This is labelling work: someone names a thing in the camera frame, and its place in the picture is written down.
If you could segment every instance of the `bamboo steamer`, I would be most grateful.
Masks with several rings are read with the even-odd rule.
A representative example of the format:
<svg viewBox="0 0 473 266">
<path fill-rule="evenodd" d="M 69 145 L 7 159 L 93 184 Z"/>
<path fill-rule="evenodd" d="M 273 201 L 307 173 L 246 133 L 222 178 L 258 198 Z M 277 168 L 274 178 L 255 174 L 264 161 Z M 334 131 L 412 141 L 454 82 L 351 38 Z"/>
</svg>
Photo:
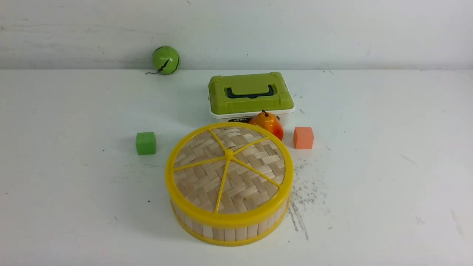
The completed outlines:
<svg viewBox="0 0 473 266">
<path fill-rule="evenodd" d="M 192 236 L 214 245 L 260 240 L 289 207 L 294 166 L 284 144 L 244 123 L 219 123 L 184 137 L 166 165 L 171 206 Z"/>
</svg>

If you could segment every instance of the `toolbox handle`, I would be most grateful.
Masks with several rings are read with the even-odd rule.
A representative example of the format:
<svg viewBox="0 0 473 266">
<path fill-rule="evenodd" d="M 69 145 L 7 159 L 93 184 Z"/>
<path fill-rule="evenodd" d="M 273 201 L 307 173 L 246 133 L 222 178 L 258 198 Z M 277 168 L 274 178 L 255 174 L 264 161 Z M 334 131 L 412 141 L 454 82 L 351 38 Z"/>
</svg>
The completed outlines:
<svg viewBox="0 0 473 266">
<path fill-rule="evenodd" d="M 238 99 L 238 98 L 250 98 L 255 99 L 259 96 L 273 96 L 274 90 L 271 85 L 268 85 L 269 91 L 266 93 L 257 93 L 257 94 L 243 94 L 243 95 L 235 95 L 232 92 L 232 88 L 227 88 L 227 97 L 230 99 Z"/>
</svg>

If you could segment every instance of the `yellow rim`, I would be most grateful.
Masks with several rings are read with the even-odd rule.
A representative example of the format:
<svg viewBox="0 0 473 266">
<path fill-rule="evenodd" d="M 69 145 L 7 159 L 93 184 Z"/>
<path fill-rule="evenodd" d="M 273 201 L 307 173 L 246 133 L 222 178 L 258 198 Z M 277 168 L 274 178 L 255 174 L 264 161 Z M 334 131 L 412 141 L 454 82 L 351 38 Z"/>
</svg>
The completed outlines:
<svg viewBox="0 0 473 266">
<path fill-rule="evenodd" d="M 192 231 L 189 227 L 186 226 L 186 224 L 184 224 L 180 219 L 179 217 L 177 216 L 174 208 L 173 208 L 173 212 L 174 212 L 174 216 L 176 217 L 177 221 L 179 222 L 179 224 L 181 225 L 182 228 L 184 228 L 184 230 L 186 230 L 186 232 L 188 232 L 190 235 L 192 235 L 193 237 L 197 238 L 198 240 L 201 240 L 201 241 L 204 241 L 204 242 L 207 242 L 209 244 L 212 244 L 212 245 L 218 245 L 218 246 L 225 246 L 225 247 L 235 247 L 235 246 L 243 246 L 243 245 L 248 245 L 248 244 L 251 244 L 253 242 L 256 242 L 260 239 L 263 239 L 264 237 L 266 237 L 267 235 L 269 235 L 271 232 L 273 232 L 276 227 L 278 227 L 278 225 L 282 222 L 282 220 L 284 219 L 284 217 L 286 216 L 286 213 L 288 212 L 288 209 L 289 209 L 289 202 L 288 202 L 288 205 L 286 206 L 286 209 L 284 210 L 284 213 L 281 215 L 281 217 L 279 218 L 279 220 L 277 220 L 273 226 L 271 226 L 271 228 L 268 228 L 268 230 L 266 230 L 266 232 L 262 233 L 261 235 L 259 236 L 255 236 L 253 238 L 249 238 L 249 239 L 245 239 L 245 240 L 238 240 L 238 241 L 223 241 L 223 240 L 215 240 L 215 239 L 211 239 L 211 238 L 207 238 L 205 236 L 201 236 L 199 235 L 198 233 Z"/>
<path fill-rule="evenodd" d="M 203 209 L 198 208 L 197 206 L 193 205 L 191 202 L 189 202 L 177 189 L 177 186 L 174 182 L 174 171 L 178 169 L 184 169 L 187 167 L 192 167 L 195 165 L 199 164 L 204 164 L 208 163 L 211 161 L 217 161 L 217 160 L 227 160 L 227 163 L 229 160 L 234 161 L 236 163 L 242 163 L 236 158 L 233 158 L 234 153 L 238 153 L 243 149 L 236 150 L 235 152 L 225 152 L 224 157 L 220 158 L 214 158 L 206 161 L 202 161 L 196 164 L 192 165 L 186 165 L 182 166 L 179 168 L 174 169 L 174 163 L 175 159 L 179 153 L 179 151 L 184 147 L 184 145 L 191 140 L 193 137 L 197 136 L 198 134 L 201 134 L 205 131 L 210 131 L 214 137 L 215 133 L 212 131 L 214 128 L 220 128 L 220 127 L 244 127 L 248 128 L 251 130 L 254 130 L 256 132 L 261 133 L 265 137 L 248 144 L 248 147 L 250 145 L 256 144 L 258 142 L 261 142 L 263 140 L 270 139 L 274 142 L 276 147 L 279 148 L 283 159 L 284 159 L 284 164 L 285 164 L 285 174 L 284 174 L 284 179 L 281 184 L 277 184 L 277 187 L 279 188 L 278 192 L 276 195 L 270 199 L 268 202 L 265 204 L 261 205 L 257 209 L 247 211 L 245 213 L 236 213 L 236 214 L 219 214 L 217 213 L 217 208 L 216 211 L 213 213 L 210 213 L 208 211 L 205 211 Z M 216 141 L 219 143 L 220 146 L 223 145 L 220 141 L 220 139 L 217 137 Z M 265 179 L 268 179 L 265 175 L 261 175 L 260 172 L 255 170 L 249 165 L 244 164 L 244 166 L 248 167 L 250 170 L 254 171 L 255 173 L 259 174 Z M 292 188 L 292 180 L 294 178 L 294 165 L 292 163 L 291 156 L 284 146 L 284 144 L 276 138 L 273 134 L 270 132 L 266 131 L 263 128 L 251 125 L 251 124 L 244 124 L 244 123 L 238 123 L 238 122 L 226 122 L 226 123 L 219 123 L 219 124 L 211 124 L 208 126 L 205 126 L 203 128 L 200 128 L 189 135 L 185 136 L 174 148 L 174 150 L 171 152 L 171 155 L 169 156 L 169 159 L 167 160 L 166 164 L 166 186 L 169 191 L 169 196 L 171 199 L 174 201 L 176 204 L 176 207 L 182 211 L 185 215 L 189 216 L 191 219 L 195 220 L 196 222 L 205 224 L 207 226 L 211 227 L 218 227 L 218 228 L 240 228 L 240 227 L 248 227 L 255 225 L 257 223 L 260 223 L 266 219 L 268 219 L 271 215 L 273 215 L 278 209 L 282 207 L 283 204 L 287 201 L 291 188 Z"/>
</svg>

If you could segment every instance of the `wooden block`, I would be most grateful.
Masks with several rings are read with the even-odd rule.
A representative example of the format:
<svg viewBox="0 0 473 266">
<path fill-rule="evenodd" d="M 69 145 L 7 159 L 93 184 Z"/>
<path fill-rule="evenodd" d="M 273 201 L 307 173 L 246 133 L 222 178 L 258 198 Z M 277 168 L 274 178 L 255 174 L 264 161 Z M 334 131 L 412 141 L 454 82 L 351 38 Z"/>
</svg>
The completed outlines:
<svg viewBox="0 0 473 266">
<path fill-rule="evenodd" d="M 253 168 L 258 168 L 261 165 L 263 165 L 261 160 L 257 159 L 254 154 L 248 155 L 247 158 L 248 158 L 248 161 L 250 162 L 251 167 L 253 167 Z"/>
<path fill-rule="evenodd" d="M 185 225 L 189 227 L 189 229 L 193 230 L 192 220 L 187 216 L 184 216 L 184 218 L 185 218 Z"/>
<path fill-rule="evenodd" d="M 284 214 L 284 211 L 286 210 L 287 204 L 288 204 L 288 202 L 286 202 L 286 203 L 278 210 L 278 212 L 276 213 L 276 220 L 279 220 L 279 218 L 281 218 L 281 216 Z"/>
<path fill-rule="evenodd" d="M 238 210 L 239 213 L 244 213 L 246 211 L 248 211 L 248 209 L 246 208 L 246 205 L 245 203 L 243 203 L 243 198 L 240 196 L 240 195 L 235 195 L 233 197 L 233 202 L 235 204 L 235 207 L 236 209 Z"/>
<path fill-rule="evenodd" d="M 205 169 L 202 165 L 198 165 L 194 167 L 194 172 L 197 176 L 197 178 L 203 178 L 207 176 L 207 173 L 205 172 Z"/>
<path fill-rule="evenodd" d="M 266 189 L 264 189 L 263 183 L 259 179 L 259 176 L 253 178 L 252 181 L 253 181 L 253 184 L 255 185 L 256 189 L 258 189 L 259 193 L 266 192 Z"/>
<path fill-rule="evenodd" d="M 245 240 L 246 239 L 246 232 L 248 232 L 247 227 L 237 228 L 236 229 L 236 240 Z"/>
<path fill-rule="evenodd" d="M 274 152 L 274 150 L 271 148 L 270 145 L 264 145 L 264 150 L 269 154 L 269 155 L 276 155 L 276 153 Z"/>
<path fill-rule="evenodd" d="M 190 200 L 190 201 L 193 201 L 195 200 L 196 198 L 198 198 L 199 196 L 197 195 L 197 190 L 194 188 L 194 186 L 192 186 L 192 184 L 188 184 L 186 187 L 185 187 L 185 191 L 187 193 L 187 198 Z"/>
<path fill-rule="evenodd" d="M 241 175 L 243 183 L 246 185 L 246 187 L 254 186 L 253 180 L 251 180 L 252 177 L 249 174 L 250 174 L 249 172 L 245 172 Z"/>
<path fill-rule="evenodd" d="M 275 154 L 275 155 L 261 158 L 261 160 L 263 161 L 264 164 L 270 164 L 270 163 L 279 161 L 280 158 L 279 158 L 279 155 Z"/>
<path fill-rule="evenodd" d="M 264 220 L 258 224 L 258 235 L 263 234 L 268 230 L 268 220 Z"/>
<path fill-rule="evenodd" d="M 232 198 L 228 195 L 227 192 L 222 193 L 222 197 L 220 198 L 220 202 L 222 202 L 223 206 L 225 208 L 229 208 L 233 206 L 233 200 Z"/>
<path fill-rule="evenodd" d="M 196 232 L 197 234 L 199 235 L 203 235 L 202 233 L 202 225 L 196 221 L 192 221 L 192 226 L 193 226 L 193 230 L 194 232 Z"/>
<path fill-rule="evenodd" d="M 238 210 L 235 206 L 231 206 L 231 207 L 224 207 L 224 208 L 219 208 L 219 213 L 220 214 L 230 214 L 230 213 L 237 213 Z"/>
<path fill-rule="evenodd" d="M 181 220 L 181 222 L 185 223 L 184 214 L 181 211 L 177 210 L 177 209 L 176 209 L 176 214 L 179 217 L 179 220 Z"/>
<path fill-rule="evenodd" d="M 311 127 L 294 128 L 294 148 L 296 150 L 310 150 L 314 144 L 314 132 Z"/>
<path fill-rule="evenodd" d="M 236 171 L 228 172 L 228 177 L 236 186 L 244 183 L 243 179 L 241 179 L 241 176 Z"/>
<path fill-rule="evenodd" d="M 261 159 L 261 158 L 269 157 L 270 155 L 269 155 L 266 151 L 260 151 L 260 152 L 254 153 L 254 156 L 255 156 L 257 159 Z"/>
<path fill-rule="evenodd" d="M 274 152 L 279 156 L 281 160 L 284 160 L 284 157 L 279 149 L 274 149 Z"/>
<path fill-rule="evenodd" d="M 214 228 L 213 229 L 213 239 L 215 240 L 225 240 L 224 239 L 224 230 L 221 228 Z"/>
<path fill-rule="evenodd" d="M 235 229 L 224 229 L 225 241 L 235 241 L 236 239 L 236 230 Z"/>
<path fill-rule="evenodd" d="M 242 152 L 237 153 L 236 158 L 244 163 L 248 163 L 246 156 L 244 156 Z"/>
<path fill-rule="evenodd" d="M 227 190 L 227 193 L 230 197 L 233 198 L 234 195 L 237 195 L 238 193 L 242 192 L 245 189 L 246 189 L 246 185 L 244 183 L 241 183 L 241 184 L 239 184 L 237 186 L 234 186 L 231 189 Z"/>
<path fill-rule="evenodd" d="M 201 188 L 203 185 L 207 184 L 210 182 L 210 178 L 208 176 L 206 177 L 203 177 L 201 179 L 199 179 L 198 181 L 194 182 L 192 184 L 192 186 L 194 187 L 194 189 L 199 189 Z"/>
<path fill-rule="evenodd" d="M 202 225 L 202 233 L 207 238 L 213 238 L 213 228 L 210 226 Z"/>
<path fill-rule="evenodd" d="M 195 154 L 189 154 L 187 157 L 182 159 L 179 163 L 176 163 L 175 167 L 180 167 L 180 166 L 186 165 L 186 164 L 192 162 L 195 159 L 197 159 L 197 156 Z"/>
<path fill-rule="evenodd" d="M 207 196 L 209 196 L 210 202 L 213 204 L 213 207 L 215 208 L 215 205 L 217 205 L 217 198 L 219 197 L 219 193 L 215 190 L 211 190 L 207 192 Z"/>
<path fill-rule="evenodd" d="M 257 207 L 265 204 L 267 201 L 269 201 L 269 194 L 267 191 L 264 191 L 263 193 L 259 193 L 257 195 L 251 196 L 251 200 L 254 201 Z"/>
<path fill-rule="evenodd" d="M 256 137 L 255 140 L 251 140 L 251 142 L 256 141 L 256 140 L 258 140 L 258 139 L 261 139 L 261 137 Z M 261 143 L 257 143 L 257 144 L 255 144 L 254 146 L 255 146 L 259 151 L 264 151 L 264 150 L 265 150 L 265 148 L 263 147 L 263 145 L 261 145 Z"/>
<path fill-rule="evenodd" d="M 247 236 L 246 236 L 247 238 L 250 239 L 250 238 L 253 238 L 257 235 L 258 235 L 258 225 L 257 224 L 248 227 Z"/>
<path fill-rule="evenodd" d="M 232 141 L 236 144 L 236 145 L 246 145 L 248 144 L 248 141 L 246 141 L 245 137 L 243 135 L 238 135 L 238 136 L 233 136 L 232 137 Z"/>
<path fill-rule="evenodd" d="M 263 175 L 265 175 L 266 177 L 269 177 L 269 178 L 275 177 L 275 174 L 271 170 L 271 167 L 269 165 L 263 165 L 261 167 L 258 167 L 258 169 L 256 170 L 262 173 Z"/>
<path fill-rule="evenodd" d="M 282 176 L 281 169 L 278 167 L 278 165 L 274 163 L 270 163 L 269 167 L 271 168 L 271 171 L 274 173 L 275 176 Z"/>
<path fill-rule="evenodd" d="M 248 196 L 251 196 L 253 193 L 256 193 L 258 189 L 253 185 L 252 187 L 249 187 L 242 192 L 238 193 L 242 198 L 246 198 Z"/>
<path fill-rule="evenodd" d="M 276 215 L 273 214 L 268 219 L 268 229 L 271 228 L 274 225 L 275 222 L 276 222 Z"/>
<path fill-rule="evenodd" d="M 211 180 L 209 183 L 203 185 L 202 187 L 204 188 L 205 191 L 210 191 L 214 189 L 215 187 L 220 186 L 221 183 L 222 183 L 222 180 L 220 180 L 220 178 L 215 178 Z"/>
<path fill-rule="evenodd" d="M 197 190 L 197 196 L 199 197 L 199 200 L 203 203 L 210 202 L 209 195 L 202 187 Z"/>
<path fill-rule="evenodd" d="M 250 211 L 250 210 L 254 210 L 256 208 L 258 208 L 258 205 L 256 205 L 256 203 L 254 203 L 254 200 L 253 199 L 244 199 L 243 200 L 243 203 L 245 204 L 246 208 Z"/>
<path fill-rule="evenodd" d="M 278 190 L 278 187 L 270 183 L 269 181 L 265 181 L 263 183 L 264 188 L 266 188 L 266 192 L 268 192 L 269 198 L 272 198 L 274 195 L 276 195 L 276 191 Z"/>
</svg>

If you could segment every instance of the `white table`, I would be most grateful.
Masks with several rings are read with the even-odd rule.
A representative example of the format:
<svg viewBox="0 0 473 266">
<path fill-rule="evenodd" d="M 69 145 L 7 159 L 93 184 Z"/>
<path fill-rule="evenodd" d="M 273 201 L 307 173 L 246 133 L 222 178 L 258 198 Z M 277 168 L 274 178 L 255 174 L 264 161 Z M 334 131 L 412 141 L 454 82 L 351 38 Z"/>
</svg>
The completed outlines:
<svg viewBox="0 0 473 266">
<path fill-rule="evenodd" d="M 281 71 L 293 215 L 237 248 L 180 228 L 168 154 L 212 122 L 211 76 L 256 72 L 0 71 L 0 265 L 473 264 L 473 71 Z"/>
</svg>

